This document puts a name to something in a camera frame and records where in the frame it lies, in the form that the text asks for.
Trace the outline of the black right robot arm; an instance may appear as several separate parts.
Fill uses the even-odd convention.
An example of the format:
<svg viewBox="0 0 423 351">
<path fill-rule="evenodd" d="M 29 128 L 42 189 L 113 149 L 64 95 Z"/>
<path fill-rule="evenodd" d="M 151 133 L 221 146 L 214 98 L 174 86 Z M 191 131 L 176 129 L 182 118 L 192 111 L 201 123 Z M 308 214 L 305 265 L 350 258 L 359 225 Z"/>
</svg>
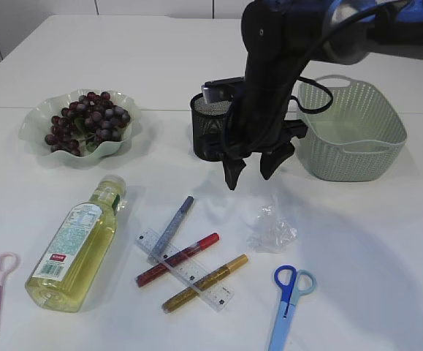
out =
<svg viewBox="0 0 423 351">
<path fill-rule="evenodd" d="M 221 133 L 230 189 L 253 153 L 264 178 L 292 155 L 284 119 L 309 62 L 352 65 L 370 53 L 423 60 L 423 1 L 252 1 L 240 27 L 245 74 Z"/>
</svg>

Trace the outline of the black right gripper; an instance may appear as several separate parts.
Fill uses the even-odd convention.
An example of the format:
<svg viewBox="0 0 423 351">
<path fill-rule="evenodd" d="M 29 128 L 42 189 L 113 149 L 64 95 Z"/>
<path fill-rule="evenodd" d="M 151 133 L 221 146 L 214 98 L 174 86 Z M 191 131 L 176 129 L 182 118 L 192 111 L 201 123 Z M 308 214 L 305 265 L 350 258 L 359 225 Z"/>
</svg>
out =
<svg viewBox="0 0 423 351">
<path fill-rule="evenodd" d="M 291 139 L 304 138 L 308 127 L 301 120 L 285 119 L 291 99 L 283 86 L 267 89 L 245 83 L 230 102 L 221 132 L 221 162 L 229 190 L 236 189 L 246 167 L 244 159 L 251 153 L 262 153 L 260 173 L 264 180 L 294 154 Z"/>
</svg>

